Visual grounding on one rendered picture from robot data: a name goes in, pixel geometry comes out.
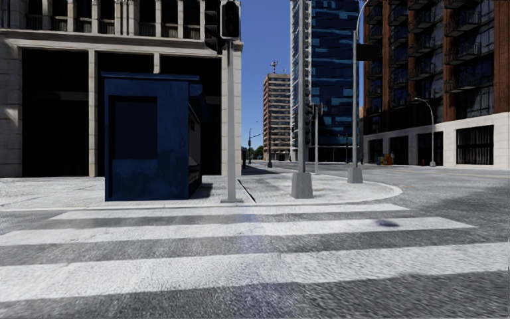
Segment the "tan concrete building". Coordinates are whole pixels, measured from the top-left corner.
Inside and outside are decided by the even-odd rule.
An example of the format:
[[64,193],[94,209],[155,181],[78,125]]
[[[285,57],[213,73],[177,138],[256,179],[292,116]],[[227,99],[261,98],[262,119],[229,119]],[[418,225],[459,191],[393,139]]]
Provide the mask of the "tan concrete building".
[[263,146],[268,161],[268,114],[271,115],[271,159],[286,161],[290,156],[291,114],[290,76],[277,74],[278,62],[270,64],[272,73],[267,74],[263,84]]

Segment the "grey pole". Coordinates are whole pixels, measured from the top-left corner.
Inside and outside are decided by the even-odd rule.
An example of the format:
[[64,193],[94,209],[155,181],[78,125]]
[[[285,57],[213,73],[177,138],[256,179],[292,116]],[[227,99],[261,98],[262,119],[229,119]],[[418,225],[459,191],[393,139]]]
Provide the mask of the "grey pole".
[[297,150],[297,172],[292,175],[292,192],[295,199],[311,199],[313,189],[311,183],[311,174],[305,171],[305,70],[304,70],[304,0],[299,0],[299,28],[298,28],[298,57],[299,57],[299,98],[298,98],[298,150]]

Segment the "grey street lamp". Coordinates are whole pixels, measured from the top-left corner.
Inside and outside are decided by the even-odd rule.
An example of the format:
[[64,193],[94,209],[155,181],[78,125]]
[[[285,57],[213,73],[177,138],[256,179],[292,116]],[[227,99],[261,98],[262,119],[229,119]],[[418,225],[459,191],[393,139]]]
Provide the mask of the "grey street lamp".
[[430,136],[430,140],[431,140],[431,160],[430,160],[430,167],[436,167],[436,162],[435,162],[435,159],[434,159],[434,134],[435,134],[435,127],[434,127],[434,113],[432,111],[432,107],[429,105],[429,103],[427,101],[425,101],[422,98],[414,97],[412,100],[414,102],[415,101],[423,102],[429,108],[430,117],[431,117],[431,127],[430,127],[431,128],[431,136]]
[[359,121],[359,107],[358,107],[358,61],[357,61],[357,47],[359,45],[359,26],[361,15],[367,6],[369,0],[363,0],[363,6],[359,9],[357,15],[356,28],[353,31],[353,106],[352,106],[352,166],[347,172],[348,183],[363,183],[362,169],[358,167],[357,155],[358,155],[358,121]]

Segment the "blue booth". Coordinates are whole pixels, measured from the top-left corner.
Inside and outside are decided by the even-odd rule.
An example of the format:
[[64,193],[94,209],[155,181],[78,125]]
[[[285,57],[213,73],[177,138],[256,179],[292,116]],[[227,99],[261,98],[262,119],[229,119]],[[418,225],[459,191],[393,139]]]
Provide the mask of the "blue booth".
[[189,199],[201,184],[201,124],[209,120],[197,75],[102,72],[105,200]]

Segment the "glass tower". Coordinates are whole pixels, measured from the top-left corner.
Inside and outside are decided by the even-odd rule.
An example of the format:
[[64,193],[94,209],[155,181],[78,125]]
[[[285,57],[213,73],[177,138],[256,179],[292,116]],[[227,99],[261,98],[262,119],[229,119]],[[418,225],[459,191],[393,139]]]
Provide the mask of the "glass tower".
[[[291,0],[291,154],[298,155],[299,0]],[[312,103],[323,103],[319,118],[319,161],[352,158],[353,31],[358,0],[304,0],[305,144],[314,161]]]

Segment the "red brick building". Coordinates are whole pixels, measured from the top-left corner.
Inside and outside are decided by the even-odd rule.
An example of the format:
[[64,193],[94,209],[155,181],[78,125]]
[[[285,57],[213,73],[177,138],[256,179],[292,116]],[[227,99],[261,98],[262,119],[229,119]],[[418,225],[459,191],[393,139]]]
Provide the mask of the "red brick building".
[[510,168],[510,0],[369,0],[367,163]]

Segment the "pale stone building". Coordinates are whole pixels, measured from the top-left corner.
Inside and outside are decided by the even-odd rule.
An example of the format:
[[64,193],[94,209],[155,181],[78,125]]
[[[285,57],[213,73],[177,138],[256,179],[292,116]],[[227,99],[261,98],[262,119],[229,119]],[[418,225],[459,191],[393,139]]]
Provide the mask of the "pale stone building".
[[227,172],[222,0],[0,0],[0,178],[102,176],[103,72],[196,75],[205,175]]

